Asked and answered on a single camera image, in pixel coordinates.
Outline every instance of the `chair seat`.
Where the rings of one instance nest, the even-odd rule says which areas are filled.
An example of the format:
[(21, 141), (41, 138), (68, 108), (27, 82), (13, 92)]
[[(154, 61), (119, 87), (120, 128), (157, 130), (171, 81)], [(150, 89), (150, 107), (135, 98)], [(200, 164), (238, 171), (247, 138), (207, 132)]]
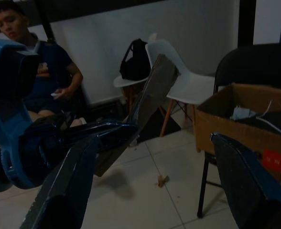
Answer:
[(186, 104), (201, 104), (213, 95), (215, 78), (186, 71), (179, 75), (167, 97)]
[(122, 78), (121, 75), (117, 76), (114, 81), (113, 81), (113, 85), (114, 87), (127, 87), (127, 86), (131, 86), (133, 84), (137, 84), (140, 82), (144, 82), (146, 81), (148, 78), (142, 79), (142, 80), (138, 80), (138, 81), (134, 81), (134, 80), (125, 80)]

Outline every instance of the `hand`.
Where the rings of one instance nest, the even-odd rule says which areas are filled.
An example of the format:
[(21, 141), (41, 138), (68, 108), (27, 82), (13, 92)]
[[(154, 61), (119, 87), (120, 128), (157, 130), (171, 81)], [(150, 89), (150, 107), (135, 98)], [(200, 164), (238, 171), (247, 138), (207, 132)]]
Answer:
[(74, 92), (67, 88), (59, 88), (55, 92), (57, 94), (54, 99), (66, 99), (69, 100), (73, 96)]

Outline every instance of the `cardboard piece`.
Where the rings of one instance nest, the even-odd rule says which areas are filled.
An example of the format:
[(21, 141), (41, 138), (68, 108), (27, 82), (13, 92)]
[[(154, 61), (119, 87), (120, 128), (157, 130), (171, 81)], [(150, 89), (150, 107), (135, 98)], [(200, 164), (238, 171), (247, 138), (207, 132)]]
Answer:
[(210, 134), (217, 132), (229, 136), (261, 153), (264, 157), (264, 167), (281, 183), (281, 134), (229, 119), (237, 105), (262, 114), (271, 101), (273, 103), (269, 111), (280, 111), (281, 89), (246, 84), (225, 87), (196, 110), (197, 149), (213, 154), (214, 146), (210, 141)]

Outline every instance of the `white wall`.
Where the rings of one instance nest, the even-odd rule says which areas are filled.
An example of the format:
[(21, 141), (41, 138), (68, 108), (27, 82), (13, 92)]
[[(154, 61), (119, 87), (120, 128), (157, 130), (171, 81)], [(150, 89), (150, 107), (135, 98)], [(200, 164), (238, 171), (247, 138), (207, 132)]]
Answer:
[[(213, 73), (237, 43), (237, 0), (167, 0), (52, 23), (57, 42), (84, 75), (89, 102), (121, 95), (113, 87), (130, 42), (158, 33), (197, 73)], [(41, 26), (30, 29), (46, 39)]]
[(281, 0), (257, 0), (253, 43), (279, 43), (280, 36)]

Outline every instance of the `red label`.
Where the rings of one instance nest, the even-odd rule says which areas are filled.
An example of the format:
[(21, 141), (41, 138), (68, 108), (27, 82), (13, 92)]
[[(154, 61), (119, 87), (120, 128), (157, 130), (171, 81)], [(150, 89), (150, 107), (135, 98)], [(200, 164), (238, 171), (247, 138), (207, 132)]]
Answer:
[(265, 168), (273, 169), (281, 173), (281, 154), (265, 149), (262, 165)]

